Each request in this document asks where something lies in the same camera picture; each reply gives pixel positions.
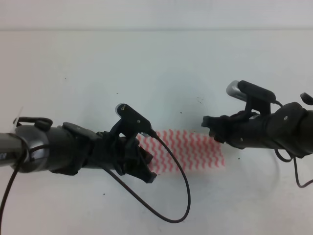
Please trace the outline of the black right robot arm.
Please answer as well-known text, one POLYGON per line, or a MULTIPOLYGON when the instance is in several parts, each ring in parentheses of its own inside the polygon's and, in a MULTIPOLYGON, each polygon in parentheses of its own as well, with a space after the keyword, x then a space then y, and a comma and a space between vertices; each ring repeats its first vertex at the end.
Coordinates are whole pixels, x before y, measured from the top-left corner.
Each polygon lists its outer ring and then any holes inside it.
POLYGON ((313 113, 292 102, 271 113, 275 98, 261 100, 244 95, 246 106, 231 116, 204 116, 201 126, 217 142, 238 149, 284 149, 303 158, 313 152, 313 113))

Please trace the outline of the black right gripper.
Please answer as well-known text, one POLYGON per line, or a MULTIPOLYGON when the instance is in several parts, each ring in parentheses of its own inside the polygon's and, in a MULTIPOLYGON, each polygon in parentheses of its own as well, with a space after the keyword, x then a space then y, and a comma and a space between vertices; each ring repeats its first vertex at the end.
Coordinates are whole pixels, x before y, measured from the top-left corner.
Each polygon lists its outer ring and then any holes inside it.
POLYGON ((201 127, 210 128, 209 136, 216 142, 227 143, 238 149, 256 148, 256 118, 256 112, 246 111, 231 116, 204 116, 201 127))

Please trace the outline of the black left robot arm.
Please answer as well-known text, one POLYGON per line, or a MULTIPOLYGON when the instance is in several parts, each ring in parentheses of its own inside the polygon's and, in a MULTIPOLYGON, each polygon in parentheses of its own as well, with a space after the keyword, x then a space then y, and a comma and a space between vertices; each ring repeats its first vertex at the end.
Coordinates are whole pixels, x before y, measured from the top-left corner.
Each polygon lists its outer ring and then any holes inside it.
POLYGON ((22 160, 20 173, 50 171, 74 176, 82 168, 104 168, 152 183, 157 176, 148 167, 152 159, 136 137, 95 133, 69 122, 46 130, 21 125, 13 133, 0 135, 0 165, 15 168, 22 160))

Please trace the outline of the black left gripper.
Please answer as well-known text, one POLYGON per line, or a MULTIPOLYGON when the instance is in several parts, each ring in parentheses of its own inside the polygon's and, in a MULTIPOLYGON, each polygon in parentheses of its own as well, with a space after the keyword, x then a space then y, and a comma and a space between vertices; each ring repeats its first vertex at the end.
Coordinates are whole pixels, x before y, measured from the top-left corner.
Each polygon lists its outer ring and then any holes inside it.
POLYGON ((150 164, 153 155, 139 146, 136 139, 137 132, 91 132, 90 133, 90 168, 114 169, 119 175, 131 175, 152 183, 157 174, 146 166, 150 164))

